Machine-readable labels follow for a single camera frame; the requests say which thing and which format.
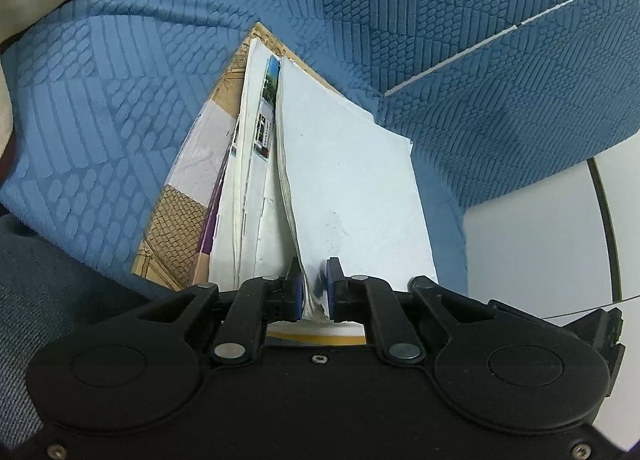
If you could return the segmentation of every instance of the blue textured cushion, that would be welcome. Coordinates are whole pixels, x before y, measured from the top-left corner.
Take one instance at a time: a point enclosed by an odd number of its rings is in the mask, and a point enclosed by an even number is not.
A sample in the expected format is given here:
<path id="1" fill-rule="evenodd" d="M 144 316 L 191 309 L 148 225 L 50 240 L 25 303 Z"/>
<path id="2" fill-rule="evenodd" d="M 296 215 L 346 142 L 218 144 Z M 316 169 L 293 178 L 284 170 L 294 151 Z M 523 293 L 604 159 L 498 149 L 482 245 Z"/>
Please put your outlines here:
<path id="1" fill-rule="evenodd" d="M 462 208 L 582 162 L 640 126 L 640 0 L 576 0 L 389 94 Z"/>
<path id="2" fill-rule="evenodd" d="M 19 153 L 0 201 L 71 256 L 158 294 L 129 272 L 135 250 L 190 124 L 255 21 L 376 112 L 380 92 L 562 1 L 74 0 L 2 56 Z"/>
<path id="3" fill-rule="evenodd" d="M 54 339 L 147 300 L 0 215 L 0 452 L 42 426 L 25 386 L 34 353 Z"/>
<path id="4" fill-rule="evenodd" d="M 414 147 L 411 160 L 424 220 L 429 230 L 438 284 L 466 296 L 464 211 L 436 168 L 428 162 L 424 150 Z"/>

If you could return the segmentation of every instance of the yellow stripe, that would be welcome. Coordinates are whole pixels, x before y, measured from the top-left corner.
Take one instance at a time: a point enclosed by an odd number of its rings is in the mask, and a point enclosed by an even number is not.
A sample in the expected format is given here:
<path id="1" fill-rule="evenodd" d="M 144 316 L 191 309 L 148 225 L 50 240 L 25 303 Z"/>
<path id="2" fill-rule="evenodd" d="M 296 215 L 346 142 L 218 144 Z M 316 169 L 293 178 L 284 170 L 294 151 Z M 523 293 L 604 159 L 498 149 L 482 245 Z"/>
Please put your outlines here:
<path id="1" fill-rule="evenodd" d="M 290 341 L 297 341 L 299 343 L 325 346 L 355 346 L 367 344 L 367 340 L 364 336 L 282 334 L 280 332 L 268 332 L 267 335 L 277 339 L 287 339 Z"/>

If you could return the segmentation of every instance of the white wall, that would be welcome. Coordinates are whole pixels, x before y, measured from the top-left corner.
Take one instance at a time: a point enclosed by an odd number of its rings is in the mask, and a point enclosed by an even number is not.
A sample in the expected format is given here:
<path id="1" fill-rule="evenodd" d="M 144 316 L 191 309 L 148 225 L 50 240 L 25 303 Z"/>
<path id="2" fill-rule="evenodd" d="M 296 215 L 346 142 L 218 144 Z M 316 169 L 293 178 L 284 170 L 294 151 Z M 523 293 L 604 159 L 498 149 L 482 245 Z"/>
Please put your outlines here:
<path id="1" fill-rule="evenodd" d="M 628 299 L 640 294 L 640 135 L 604 151 L 595 160 L 618 248 L 622 297 Z"/>
<path id="2" fill-rule="evenodd" d="M 626 351 L 613 392 L 602 403 L 593 425 L 618 447 L 628 450 L 640 440 L 640 298 L 616 306 L 622 310 L 624 324 L 620 342 Z M 586 313 L 549 321 L 565 325 Z"/>
<path id="3" fill-rule="evenodd" d="M 586 163 L 469 209 L 469 296 L 538 317 L 611 303 L 609 257 Z"/>

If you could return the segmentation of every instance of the white paper sheet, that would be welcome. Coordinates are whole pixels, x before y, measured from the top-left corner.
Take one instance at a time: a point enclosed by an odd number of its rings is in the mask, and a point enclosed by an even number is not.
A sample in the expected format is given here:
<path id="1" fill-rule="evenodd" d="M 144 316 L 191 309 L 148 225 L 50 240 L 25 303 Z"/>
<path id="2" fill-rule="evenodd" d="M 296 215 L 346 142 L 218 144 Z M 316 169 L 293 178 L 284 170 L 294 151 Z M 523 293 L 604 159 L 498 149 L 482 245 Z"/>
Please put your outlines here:
<path id="1" fill-rule="evenodd" d="M 208 100 L 180 148 L 166 183 L 199 204 L 209 205 L 235 126 L 232 116 Z"/>
<path id="2" fill-rule="evenodd" d="M 239 135 L 236 145 L 236 170 L 234 177 L 234 258 L 236 262 L 236 288 L 241 284 L 242 269 L 242 238 L 246 230 L 245 202 L 249 169 L 254 151 L 255 127 L 258 118 L 258 108 L 264 86 L 264 75 L 269 59 L 273 53 L 263 45 L 258 38 L 251 40 L 244 72 L 244 85 L 240 103 Z"/>
<path id="3" fill-rule="evenodd" d="M 225 178 L 220 195 L 220 206 L 213 233 L 213 244 L 209 258 L 209 281 L 216 283 L 220 292 L 235 290 L 236 263 L 233 245 L 234 175 L 236 158 L 230 154 L 226 164 Z"/>
<path id="4" fill-rule="evenodd" d="M 369 120 L 370 122 L 374 121 L 373 114 L 371 112 L 368 112 L 367 110 L 365 110 L 364 108 L 361 108 L 357 104 L 352 103 L 346 97 L 340 94 L 337 94 L 333 90 L 329 90 L 329 88 L 326 88 L 324 86 L 322 87 L 322 91 L 327 95 L 327 100 L 337 103 L 338 106 L 348 110 L 355 116 L 361 117 L 364 120 Z"/>
<path id="5" fill-rule="evenodd" d="M 287 155 L 285 154 L 284 149 L 284 128 L 282 124 L 282 95 L 284 90 L 284 87 L 282 86 L 282 66 L 288 63 L 289 61 L 285 60 L 284 58 L 280 61 L 280 75 L 278 77 L 278 97 L 276 100 L 276 151 L 278 155 L 278 180 L 280 182 L 280 192 L 282 194 L 282 204 L 284 208 L 285 218 L 287 220 L 287 225 L 289 226 L 289 232 L 293 240 L 296 256 L 301 260 L 300 266 L 304 275 L 305 291 L 303 296 L 302 317 L 309 320 L 324 321 L 326 320 L 325 310 L 319 302 L 319 299 L 316 299 L 312 295 L 312 289 L 309 288 L 309 278 L 302 263 L 302 255 L 300 254 L 300 246 L 298 244 L 296 219 L 294 218 L 293 208 L 291 206 L 291 189 L 289 186 L 289 179 L 287 177 Z"/>
<path id="6" fill-rule="evenodd" d="M 262 65 L 262 59 L 256 59 L 254 58 L 250 63 Z M 259 91 L 257 115 L 251 131 L 250 145 L 252 149 L 248 157 L 249 167 L 244 198 L 244 227 L 242 231 L 239 284 L 257 276 L 255 263 L 257 259 L 258 233 L 262 224 L 265 182 L 268 170 L 271 169 L 273 172 L 275 169 L 269 166 L 269 162 L 275 158 L 274 154 L 272 154 L 274 148 L 273 135 L 275 133 L 274 107 L 279 69 L 279 59 L 271 54 L 263 68 L 263 85 Z M 248 97 L 248 103 L 251 102 L 252 98 Z"/>
<path id="7" fill-rule="evenodd" d="M 395 290 L 415 276 L 436 280 L 408 140 L 353 115 L 291 61 L 281 65 L 278 162 L 309 287 L 332 256 L 345 275 Z"/>
<path id="8" fill-rule="evenodd" d="M 262 216 L 255 253 L 256 276 L 283 276 L 296 256 L 296 245 L 291 236 L 282 201 L 277 158 L 277 148 L 274 144 L 264 183 Z"/>

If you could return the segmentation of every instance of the circular cover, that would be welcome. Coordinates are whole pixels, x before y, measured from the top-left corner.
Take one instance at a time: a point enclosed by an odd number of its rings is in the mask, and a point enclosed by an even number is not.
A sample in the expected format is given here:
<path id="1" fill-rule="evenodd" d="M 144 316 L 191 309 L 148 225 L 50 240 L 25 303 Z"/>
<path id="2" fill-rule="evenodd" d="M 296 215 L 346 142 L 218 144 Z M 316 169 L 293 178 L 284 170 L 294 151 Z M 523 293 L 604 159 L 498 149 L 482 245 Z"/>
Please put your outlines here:
<path id="1" fill-rule="evenodd" d="M 177 410 L 200 379 L 197 355 L 171 325 L 98 325 L 44 347 L 27 369 L 38 412 L 65 426 L 116 431 Z"/>
<path id="2" fill-rule="evenodd" d="M 589 345 L 523 321 L 458 326 L 434 375 L 459 408 L 492 427 L 542 432 L 596 411 L 609 370 Z"/>

